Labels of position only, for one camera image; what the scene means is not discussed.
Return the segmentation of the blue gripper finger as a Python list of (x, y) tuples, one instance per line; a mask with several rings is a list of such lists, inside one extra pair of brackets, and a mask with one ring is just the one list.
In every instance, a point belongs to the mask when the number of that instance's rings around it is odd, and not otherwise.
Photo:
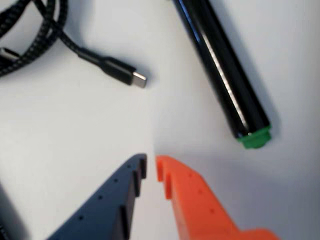
[(128, 240), (135, 200), (146, 177), (147, 155), (133, 155), (49, 239)]

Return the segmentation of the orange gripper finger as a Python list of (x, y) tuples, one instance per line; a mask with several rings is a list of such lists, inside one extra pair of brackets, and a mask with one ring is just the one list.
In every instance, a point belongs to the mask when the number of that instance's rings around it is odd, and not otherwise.
[(205, 179), (193, 168), (168, 156), (156, 156), (157, 179), (171, 201), (181, 240), (276, 240), (265, 228), (241, 230)]

